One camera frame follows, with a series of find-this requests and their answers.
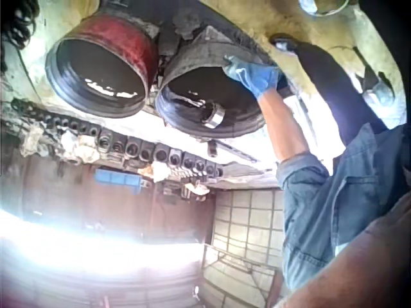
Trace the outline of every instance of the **blue work shirt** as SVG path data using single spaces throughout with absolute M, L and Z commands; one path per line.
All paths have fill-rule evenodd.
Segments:
M 369 124 L 341 156 L 335 174 L 309 152 L 279 165 L 284 189 L 283 275 L 303 286 L 407 192 L 400 152 L 403 126 L 375 135 Z

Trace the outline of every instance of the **person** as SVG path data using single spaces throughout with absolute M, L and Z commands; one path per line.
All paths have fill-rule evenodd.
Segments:
M 411 193 L 278 308 L 410 307 Z
M 409 131 L 407 125 L 388 130 L 343 68 L 319 47 L 284 35 L 271 41 L 299 57 L 329 105 L 346 145 L 335 174 L 330 176 L 310 153 L 300 126 L 276 91 L 279 68 L 227 58 L 226 75 L 242 82 L 257 98 L 280 161 L 277 179 L 284 190 L 286 235 L 283 275 L 287 286 L 296 290 L 316 277 L 373 221 L 387 215 L 409 191 L 402 155 Z M 322 69 L 312 57 L 310 63 L 313 54 L 322 55 L 321 61 L 326 62 Z

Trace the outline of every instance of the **blue rubber glove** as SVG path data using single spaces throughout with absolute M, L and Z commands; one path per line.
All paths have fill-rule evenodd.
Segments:
M 279 67 L 246 62 L 236 56 L 226 56 L 225 59 L 231 64 L 223 68 L 224 73 L 241 82 L 256 99 L 266 90 L 277 88 L 280 74 L 282 74 Z

